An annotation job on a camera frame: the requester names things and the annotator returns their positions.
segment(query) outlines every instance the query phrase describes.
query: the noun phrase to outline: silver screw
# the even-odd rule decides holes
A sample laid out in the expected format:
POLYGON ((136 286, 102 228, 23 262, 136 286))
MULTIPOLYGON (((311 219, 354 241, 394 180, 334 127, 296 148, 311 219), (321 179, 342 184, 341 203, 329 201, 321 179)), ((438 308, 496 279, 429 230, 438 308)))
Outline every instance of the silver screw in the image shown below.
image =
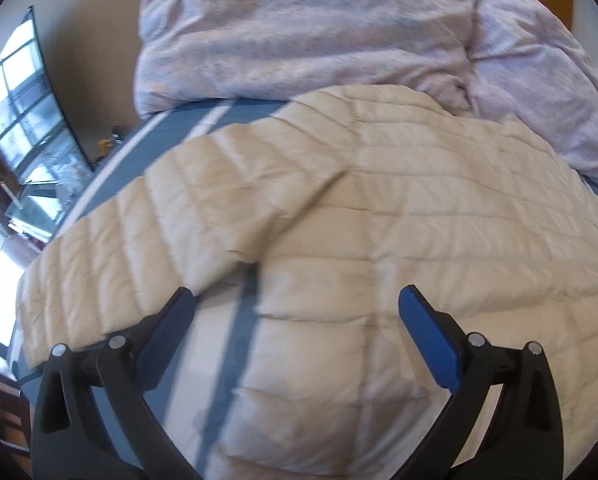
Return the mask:
POLYGON ((468 334, 468 343, 477 347, 484 346, 486 344, 486 338, 479 332, 472 332, 471 334, 468 334))
POLYGON ((121 348, 126 344, 126 338, 122 335, 112 336, 108 341, 108 346, 114 350, 121 348))
POLYGON ((63 343, 55 345, 53 346, 53 349, 50 352, 55 357, 61 357, 66 352, 66 345, 63 343))
POLYGON ((543 347, 537 341, 530 341, 528 343, 528 350, 534 355, 540 355, 543 352, 543 347))

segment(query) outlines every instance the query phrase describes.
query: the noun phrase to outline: quilted jacket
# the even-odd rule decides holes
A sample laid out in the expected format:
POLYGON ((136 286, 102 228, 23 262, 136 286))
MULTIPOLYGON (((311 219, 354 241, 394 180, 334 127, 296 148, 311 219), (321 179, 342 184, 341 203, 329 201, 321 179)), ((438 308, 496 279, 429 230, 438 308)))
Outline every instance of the quilted jacket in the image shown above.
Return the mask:
POLYGON ((96 342, 243 262, 260 264, 259 323, 209 479, 393 473, 447 399, 397 317, 409 283, 466 332, 543 344, 566 473, 598 437, 598 198, 519 121, 349 86, 186 141, 26 271, 26 357, 96 342))

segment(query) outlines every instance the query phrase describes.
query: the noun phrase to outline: jacket sleeve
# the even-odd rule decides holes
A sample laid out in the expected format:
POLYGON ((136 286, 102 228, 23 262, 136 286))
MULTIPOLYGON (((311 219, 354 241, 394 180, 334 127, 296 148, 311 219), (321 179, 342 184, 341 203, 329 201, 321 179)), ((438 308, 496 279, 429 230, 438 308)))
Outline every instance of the jacket sleeve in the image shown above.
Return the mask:
POLYGON ((180 285, 200 294, 256 262, 346 165, 281 116, 183 142, 53 240, 18 287, 28 364, 136 324, 180 285))

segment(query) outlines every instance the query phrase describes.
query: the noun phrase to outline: comforter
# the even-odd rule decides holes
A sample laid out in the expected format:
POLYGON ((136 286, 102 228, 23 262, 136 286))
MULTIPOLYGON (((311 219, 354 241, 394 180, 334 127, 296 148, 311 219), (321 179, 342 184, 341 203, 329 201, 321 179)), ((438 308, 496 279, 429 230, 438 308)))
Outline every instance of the comforter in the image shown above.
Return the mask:
POLYGON ((598 183, 598 70, 536 0, 143 0, 140 115, 208 97, 400 84, 514 114, 598 183))
POLYGON ((401 86, 311 92, 166 153, 28 268, 26 357, 255 262, 259 320, 206 478, 394 473, 447 399, 398 318, 409 283, 466 332, 543 344, 566 473, 597 439, 598 197, 520 121, 401 86))

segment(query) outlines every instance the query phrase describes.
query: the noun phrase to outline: blue and white striped sheet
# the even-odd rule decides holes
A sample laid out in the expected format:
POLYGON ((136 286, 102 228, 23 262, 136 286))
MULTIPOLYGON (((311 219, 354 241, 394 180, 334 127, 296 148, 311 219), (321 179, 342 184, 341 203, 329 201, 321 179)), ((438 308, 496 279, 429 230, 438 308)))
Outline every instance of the blue and white striped sheet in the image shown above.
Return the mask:
MULTIPOLYGON (((140 126, 94 177, 86 192, 66 216, 60 233, 98 205, 115 196, 167 150, 190 137, 212 133, 231 123, 250 123, 274 113, 283 102, 211 100, 161 112, 140 126)), ((582 178, 598 196, 598 185, 582 178)), ((173 442, 204 474, 209 454, 217 443, 245 369, 252 334, 257 324, 257 267, 240 270, 216 290, 204 295, 188 334, 179 345, 157 388, 145 395, 157 420, 173 442)), ((12 349, 20 354, 20 343, 12 349)), ((23 355, 14 373, 32 405, 41 381, 40 368, 30 370, 23 355)), ((119 456, 138 465, 105 394, 94 389, 106 429, 119 456)))

